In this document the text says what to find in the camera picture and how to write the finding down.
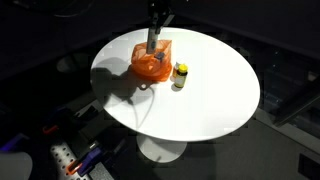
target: table top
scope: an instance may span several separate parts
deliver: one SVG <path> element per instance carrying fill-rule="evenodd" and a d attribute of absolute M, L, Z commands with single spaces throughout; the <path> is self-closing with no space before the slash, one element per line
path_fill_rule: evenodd
<path fill-rule="evenodd" d="M 248 62 L 225 43 L 195 31 L 164 28 L 159 39 L 172 40 L 171 62 L 189 67 L 184 88 L 173 81 L 137 78 L 131 55 L 145 42 L 147 29 L 124 34 L 96 55 L 91 84 L 104 109 L 125 126 L 172 141 L 221 137 L 245 124 L 260 98 L 257 76 Z"/>

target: white table base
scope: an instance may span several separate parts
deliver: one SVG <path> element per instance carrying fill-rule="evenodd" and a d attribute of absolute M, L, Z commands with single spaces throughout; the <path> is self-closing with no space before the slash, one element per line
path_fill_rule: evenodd
<path fill-rule="evenodd" d="M 158 163 L 167 163 L 177 159 L 187 147 L 186 142 L 167 141 L 143 134 L 137 136 L 137 143 L 142 154 Z"/>

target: yellow lid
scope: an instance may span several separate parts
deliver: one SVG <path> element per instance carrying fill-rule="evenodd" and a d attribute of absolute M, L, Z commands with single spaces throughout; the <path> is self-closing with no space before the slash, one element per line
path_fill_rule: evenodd
<path fill-rule="evenodd" d="M 180 71 L 181 73 L 186 73 L 188 71 L 188 66 L 185 64 L 180 64 L 178 71 Z"/>

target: small jar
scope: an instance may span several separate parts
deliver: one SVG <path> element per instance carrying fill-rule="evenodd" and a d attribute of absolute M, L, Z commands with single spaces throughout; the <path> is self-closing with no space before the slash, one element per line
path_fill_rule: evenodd
<path fill-rule="evenodd" d="M 178 71 L 178 68 L 179 68 L 179 63 L 176 63 L 176 65 L 173 67 L 173 70 L 172 70 L 172 77 L 176 77 L 177 76 L 177 71 Z"/>
<path fill-rule="evenodd" d="M 185 64 L 180 64 L 177 71 L 176 79 L 174 81 L 174 85 L 178 88 L 183 88 L 187 79 L 187 75 L 188 75 L 188 66 Z"/>

